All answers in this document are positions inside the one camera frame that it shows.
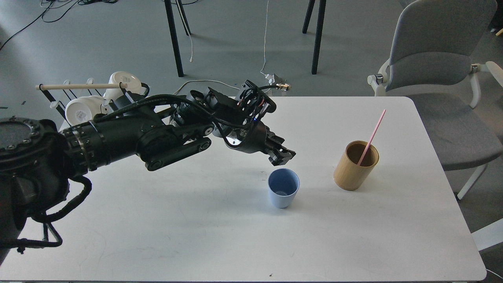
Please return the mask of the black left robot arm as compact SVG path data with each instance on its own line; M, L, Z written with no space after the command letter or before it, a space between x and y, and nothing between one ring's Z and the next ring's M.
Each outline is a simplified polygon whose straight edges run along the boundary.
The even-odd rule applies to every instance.
M78 207L92 190L86 174L137 155L155 171L211 145L209 134L232 150L261 152L284 165L295 152L262 122L277 106L265 94L272 86L245 81L230 98L206 94L149 96L127 91L112 113L58 131L52 120L2 118L0 122L1 260L11 249L58 247L53 222Z

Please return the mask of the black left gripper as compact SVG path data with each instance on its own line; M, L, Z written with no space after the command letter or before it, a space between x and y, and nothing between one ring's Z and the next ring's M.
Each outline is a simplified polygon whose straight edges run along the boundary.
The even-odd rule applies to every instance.
M269 154L272 165L285 165L296 156L296 152L283 146L284 138L270 131L263 122L259 122L253 129L233 129L228 136L227 147L243 153L262 152Z

